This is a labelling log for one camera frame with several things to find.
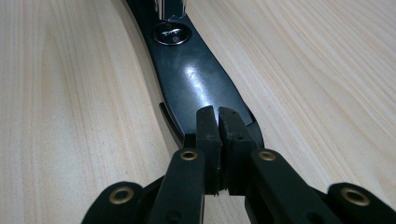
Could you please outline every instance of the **light wood tabletop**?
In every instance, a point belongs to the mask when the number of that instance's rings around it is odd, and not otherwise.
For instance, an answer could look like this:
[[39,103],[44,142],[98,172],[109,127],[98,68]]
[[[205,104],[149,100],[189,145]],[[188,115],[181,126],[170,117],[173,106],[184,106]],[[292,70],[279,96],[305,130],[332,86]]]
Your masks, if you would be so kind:
[[[396,208],[396,2],[189,0],[258,120],[312,187]],[[120,0],[0,1],[0,223],[79,223],[99,193],[146,186],[177,150]],[[205,223],[248,223],[205,196]]]

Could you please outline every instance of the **gold grommet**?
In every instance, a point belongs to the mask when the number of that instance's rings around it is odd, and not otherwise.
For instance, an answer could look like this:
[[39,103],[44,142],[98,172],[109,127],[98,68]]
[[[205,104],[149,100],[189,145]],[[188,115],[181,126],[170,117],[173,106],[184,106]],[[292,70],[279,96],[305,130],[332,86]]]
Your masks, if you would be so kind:
[[185,161],[193,161],[198,158],[198,153],[194,151],[184,151],[180,153],[180,158]]
[[264,161],[274,161],[276,159],[276,155],[269,151],[259,152],[259,157]]
[[109,200],[111,203],[114,204],[122,204],[122,203],[127,203],[133,197],[134,197],[134,191],[131,188],[124,186],[113,190],[113,192],[111,192],[110,194]]
[[341,195],[350,203],[358,206],[367,206],[370,204],[370,199],[356,189],[343,188],[341,189]]

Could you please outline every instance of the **wood grain surface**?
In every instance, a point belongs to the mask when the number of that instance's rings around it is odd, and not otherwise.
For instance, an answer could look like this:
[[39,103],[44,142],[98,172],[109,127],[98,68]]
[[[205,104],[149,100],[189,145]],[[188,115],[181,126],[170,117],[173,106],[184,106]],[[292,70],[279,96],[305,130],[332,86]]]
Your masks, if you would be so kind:
[[[190,0],[187,11],[311,186],[396,208],[396,2]],[[0,0],[0,223],[79,223],[121,180],[163,175],[176,144],[120,0]],[[205,197],[205,223],[248,223]]]

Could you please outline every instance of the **wooden table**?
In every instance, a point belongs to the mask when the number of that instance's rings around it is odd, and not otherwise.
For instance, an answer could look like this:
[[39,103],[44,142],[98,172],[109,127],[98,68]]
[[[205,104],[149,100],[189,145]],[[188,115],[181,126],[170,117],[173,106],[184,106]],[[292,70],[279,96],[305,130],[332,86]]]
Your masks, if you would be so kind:
[[[311,186],[396,208],[396,3],[190,0],[188,14]],[[146,186],[177,150],[120,0],[0,1],[0,222],[79,223],[107,186]],[[205,223],[248,223],[205,197]]]

